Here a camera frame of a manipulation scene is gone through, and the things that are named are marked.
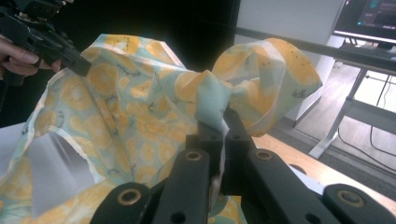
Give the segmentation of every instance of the finger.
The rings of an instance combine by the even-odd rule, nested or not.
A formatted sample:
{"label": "finger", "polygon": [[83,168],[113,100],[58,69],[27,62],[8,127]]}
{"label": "finger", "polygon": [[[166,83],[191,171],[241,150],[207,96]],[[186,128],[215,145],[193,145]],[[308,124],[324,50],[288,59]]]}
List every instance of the finger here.
{"label": "finger", "polygon": [[0,50],[0,62],[2,62],[4,59],[6,59],[8,57],[8,55],[6,54],[2,54],[1,50]]}
{"label": "finger", "polygon": [[8,41],[8,43],[12,43],[12,41],[11,40],[9,40],[8,38],[6,38],[5,36],[3,36],[3,35],[0,35],[0,39],[2,39],[2,40],[6,40],[6,41]]}
{"label": "finger", "polygon": [[61,60],[55,61],[55,63],[53,63],[53,64],[51,65],[51,68],[52,68],[52,70],[53,70],[54,72],[59,72],[59,71],[61,71]]}
{"label": "finger", "polygon": [[25,63],[25,62],[23,62],[23,61],[20,61],[20,60],[14,58],[14,57],[9,57],[9,58],[8,58],[8,61],[9,61],[10,63],[13,63],[13,64],[17,65],[17,66],[35,67],[35,66],[32,65],[31,63]]}
{"label": "finger", "polygon": [[61,60],[55,61],[51,66],[49,66],[44,60],[41,60],[40,68],[52,69],[52,71],[54,71],[54,72],[59,72],[59,71],[61,71]]}
{"label": "finger", "polygon": [[33,52],[17,47],[3,38],[0,38],[0,47],[2,55],[9,55],[24,63],[36,63],[38,61],[38,56]]}
{"label": "finger", "polygon": [[18,75],[23,75],[23,76],[31,76],[37,73],[38,68],[33,67],[33,66],[20,66],[15,63],[10,63],[10,62],[2,62],[1,63],[8,71],[18,74]]}

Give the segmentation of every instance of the white wall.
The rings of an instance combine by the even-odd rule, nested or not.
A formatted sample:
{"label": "white wall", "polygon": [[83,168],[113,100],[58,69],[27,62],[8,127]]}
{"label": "white wall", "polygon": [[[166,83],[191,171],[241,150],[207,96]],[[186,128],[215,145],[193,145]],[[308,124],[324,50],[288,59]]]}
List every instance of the white wall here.
{"label": "white wall", "polygon": [[[341,46],[344,38],[332,36],[345,0],[241,0],[238,27],[281,35],[332,47]],[[254,41],[236,35],[235,44]],[[306,52],[325,84],[334,59]],[[298,120],[320,97],[322,88],[294,107],[286,117]]]}

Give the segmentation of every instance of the crumpled cloth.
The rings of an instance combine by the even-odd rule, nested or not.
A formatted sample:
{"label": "crumpled cloth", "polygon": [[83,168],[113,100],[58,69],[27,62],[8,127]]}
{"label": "crumpled cloth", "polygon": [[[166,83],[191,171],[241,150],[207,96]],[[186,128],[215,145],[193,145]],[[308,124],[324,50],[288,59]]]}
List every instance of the crumpled cloth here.
{"label": "crumpled cloth", "polygon": [[[100,35],[82,56],[89,74],[56,74],[25,124],[0,181],[0,223],[89,223],[117,185],[166,178],[198,121],[219,130],[229,106],[261,136],[321,86],[309,59],[273,38],[227,49],[211,72],[191,71],[165,43],[131,35]],[[33,219],[27,151],[48,132],[87,160],[96,184]],[[222,200],[209,223],[246,222],[240,199]]]}

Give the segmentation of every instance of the hand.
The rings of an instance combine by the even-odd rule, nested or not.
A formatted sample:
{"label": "hand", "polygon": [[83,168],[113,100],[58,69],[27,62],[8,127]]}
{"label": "hand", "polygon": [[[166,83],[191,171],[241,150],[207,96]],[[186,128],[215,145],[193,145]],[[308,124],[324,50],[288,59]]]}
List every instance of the hand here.
{"label": "hand", "polygon": [[51,66],[41,61],[39,68],[36,68],[33,64],[38,60],[39,57],[33,52],[13,45],[11,41],[0,35],[0,79],[3,79],[6,69],[15,74],[31,76],[37,73],[39,68],[52,69],[54,72],[59,72],[61,68],[60,60]]}

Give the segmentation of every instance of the monitor screen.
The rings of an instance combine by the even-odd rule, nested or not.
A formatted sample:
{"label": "monitor screen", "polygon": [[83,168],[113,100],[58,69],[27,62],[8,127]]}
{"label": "monitor screen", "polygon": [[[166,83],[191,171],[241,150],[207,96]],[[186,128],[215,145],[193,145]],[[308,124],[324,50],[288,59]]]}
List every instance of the monitor screen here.
{"label": "monitor screen", "polygon": [[333,34],[396,46],[396,0],[346,0]]}

